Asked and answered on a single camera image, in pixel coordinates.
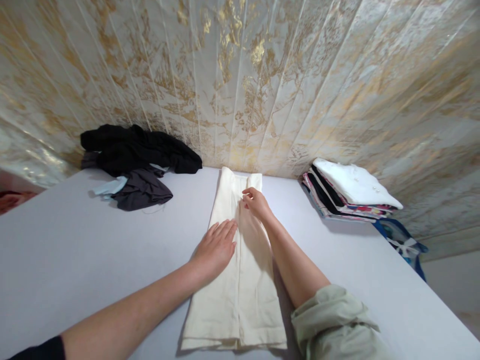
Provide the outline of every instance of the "white table surface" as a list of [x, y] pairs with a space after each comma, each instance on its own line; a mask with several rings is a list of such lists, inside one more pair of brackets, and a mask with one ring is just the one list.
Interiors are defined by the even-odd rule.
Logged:
[[[0, 359], [46, 341], [167, 275], [207, 230], [220, 171], [167, 173], [164, 207], [125, 212], [89, 190], [111, 179], [89, 169], [0, 216]], [[369, 308], [398, 359], [480, 359], [480, 342], [369, 223], [322, 220], [299, 183], [264, 176], [273, 212], [332, 283]], [[179, 351], [188, 301], [132, 359], [297, 359], [285, 289], [288, 351]]]

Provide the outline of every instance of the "light blue cloth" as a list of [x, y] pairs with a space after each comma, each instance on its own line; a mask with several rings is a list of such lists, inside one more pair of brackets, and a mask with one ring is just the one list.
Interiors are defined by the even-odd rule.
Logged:
[[107, 182], [103, 185], [97, 186], [92, 189], [95, 195], [104, 195], [105, 200], [113, 200], [110, 195], [118, 193], [122, 190], [127, 183], [125, 176], [119, 176], [115, 180]]
[[150, 163], [150, 166], [155, 168], [155, 169], [162, 170], [164, 173], [166, 173], [170, 169], [170, 166], [161, 167], [160, 165], [152, 164], [152, 163]]

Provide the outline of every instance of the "white pants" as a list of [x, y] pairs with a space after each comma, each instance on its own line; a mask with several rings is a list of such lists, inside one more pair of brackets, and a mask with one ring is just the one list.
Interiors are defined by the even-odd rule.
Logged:
[[193, 295], [182, 350], [287, 348], [267, 232], [241, 203], [242, 190], [249, 187], [261, 191], [262, 174], [221, 169], [209, 226], [237, 220], [235, 253], [225, 270]]

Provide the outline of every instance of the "gray clothing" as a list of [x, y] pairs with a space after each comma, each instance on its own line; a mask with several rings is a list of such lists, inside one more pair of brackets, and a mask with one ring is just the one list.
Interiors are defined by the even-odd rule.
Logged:
[[368, 308], [343, 287], [328, 285], [291, 314], [296, 340], [307, 360], [393, 357], [375, 332]]
[[117, 207], [125, 211], [148, 208], [164, 204], [173, 197], [172, 192], [158, 178], [164, 172], [154, 167], [132, 170], [124, 173], [128, 178], [125, 186], [111, 198], [117, 201]]

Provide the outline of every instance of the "rolled sleeve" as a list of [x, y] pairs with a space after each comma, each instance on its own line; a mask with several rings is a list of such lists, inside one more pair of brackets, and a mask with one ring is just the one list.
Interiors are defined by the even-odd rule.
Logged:
[[306, 359], [392, 359], [375, 334], [368, 308], [343, 287], [328, 285], [291, 314]]

